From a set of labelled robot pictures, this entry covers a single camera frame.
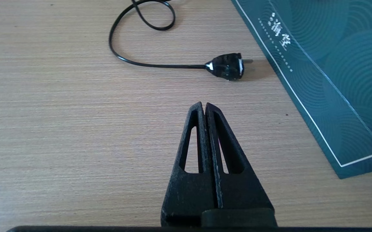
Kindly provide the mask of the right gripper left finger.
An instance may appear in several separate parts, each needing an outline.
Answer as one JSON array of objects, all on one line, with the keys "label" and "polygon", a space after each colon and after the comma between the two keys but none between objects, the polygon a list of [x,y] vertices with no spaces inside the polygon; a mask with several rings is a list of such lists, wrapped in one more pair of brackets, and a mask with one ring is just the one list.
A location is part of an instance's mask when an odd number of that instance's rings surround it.
[{"label": "right gripper left finger", "polygon": [[[185,170],[191,131],[197,130],[198,173]],[[213,158],[206,116],[201,102],[193,104],[185,120],[174,166],[161,207],[163,227],[201,227],[202,214],[215,209]]]}]

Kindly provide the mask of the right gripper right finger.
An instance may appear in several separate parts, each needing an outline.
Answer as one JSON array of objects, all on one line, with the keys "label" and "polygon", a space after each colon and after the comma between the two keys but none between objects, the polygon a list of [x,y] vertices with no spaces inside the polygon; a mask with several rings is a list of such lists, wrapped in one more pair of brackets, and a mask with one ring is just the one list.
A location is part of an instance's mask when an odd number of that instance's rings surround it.
[{"label": "right gripper right finger", "polygon": [[215,206],[220,209],[274,209],[223,112],[205,108],[212,160]]}]

